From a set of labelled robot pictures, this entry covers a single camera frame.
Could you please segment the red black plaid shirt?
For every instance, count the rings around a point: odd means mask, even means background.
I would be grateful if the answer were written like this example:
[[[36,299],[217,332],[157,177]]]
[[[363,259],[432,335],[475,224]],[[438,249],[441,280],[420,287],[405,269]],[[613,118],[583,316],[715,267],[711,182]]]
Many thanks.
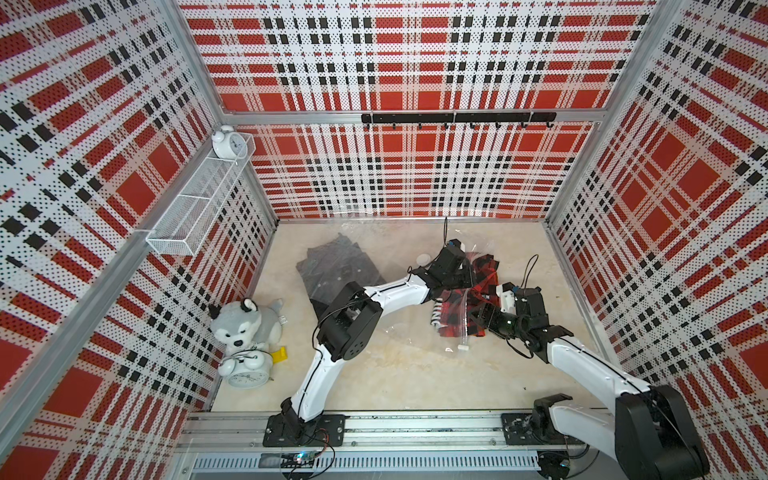
[[[470,254],[473,286],[442,293],[432,308],[430,325],[441,337],[484,337],[486,331],[469,317],[469,313],[485,303],[500,306],[497,294],[499,262],[491,254]]]

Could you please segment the clear plastic vacuum bag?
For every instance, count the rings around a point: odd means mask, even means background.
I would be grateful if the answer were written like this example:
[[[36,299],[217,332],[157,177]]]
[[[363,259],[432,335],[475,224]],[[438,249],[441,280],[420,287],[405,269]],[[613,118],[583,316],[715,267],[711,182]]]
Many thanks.
[[[485,335],[486,329],[470,314],[486,304],[499,304],[499,262],[479,244],[451,233],[447,220],[437,256],[419,260],[402,279],[390,283],[360,241],[382,240],[394,231],[412,232],[415,221],[336,219],[309,224],[339,228],[334,239],[309,248],[296,265],[323,331],[367,343],[384,316],[431,302],[431,327],[442,338],[454,338],[458,350],[469,348],[471,336]]]

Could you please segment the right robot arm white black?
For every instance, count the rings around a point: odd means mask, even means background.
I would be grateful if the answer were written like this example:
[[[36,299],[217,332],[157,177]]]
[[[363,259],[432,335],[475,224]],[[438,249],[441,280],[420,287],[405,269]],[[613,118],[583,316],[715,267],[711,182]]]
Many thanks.
[[[602,410],[591,409],[566,394],[535,400],[530,425],[540,440],[579,440],[614,459],[629,479],[702,479],[709,473],[683,395],[621,370],[567,328],[551,324],[540,288],[507,283],[499,295],[472,291],[466,316],[506,342],[521,341],[524,357],[567,374],[602,404]]]

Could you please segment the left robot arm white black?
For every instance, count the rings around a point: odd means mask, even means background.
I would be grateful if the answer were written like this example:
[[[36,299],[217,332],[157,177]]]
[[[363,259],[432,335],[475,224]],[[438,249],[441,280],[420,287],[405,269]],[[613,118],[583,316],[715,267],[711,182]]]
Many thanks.
[[[310,433],[344,365],[366,348],[382,317],[472,285],[467,253],[457,239],[447,241],[435,259],[400,280],[366,287],[354,281],[346,284],[320,315],[308,373],[296,393],[281,403],[281,419],[292,435]]]

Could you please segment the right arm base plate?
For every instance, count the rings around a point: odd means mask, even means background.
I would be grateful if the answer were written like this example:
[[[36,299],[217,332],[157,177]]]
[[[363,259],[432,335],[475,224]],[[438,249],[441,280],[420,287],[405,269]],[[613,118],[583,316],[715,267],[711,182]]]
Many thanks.
[[[530,411],[502,413],[500,419],[501,431],[507,446],[585,446],[582,441],[572,437],[565,439],[559,433],[536,433],[530,423]]]

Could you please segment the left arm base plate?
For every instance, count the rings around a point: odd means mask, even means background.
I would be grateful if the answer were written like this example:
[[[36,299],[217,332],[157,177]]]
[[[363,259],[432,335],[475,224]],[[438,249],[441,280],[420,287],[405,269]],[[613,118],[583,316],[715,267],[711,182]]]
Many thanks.
[[[343,414],[321,414],[309,422],[289,419],[283,414],[269,417],[262,445],[264,447],[340,447],[345,423]]]

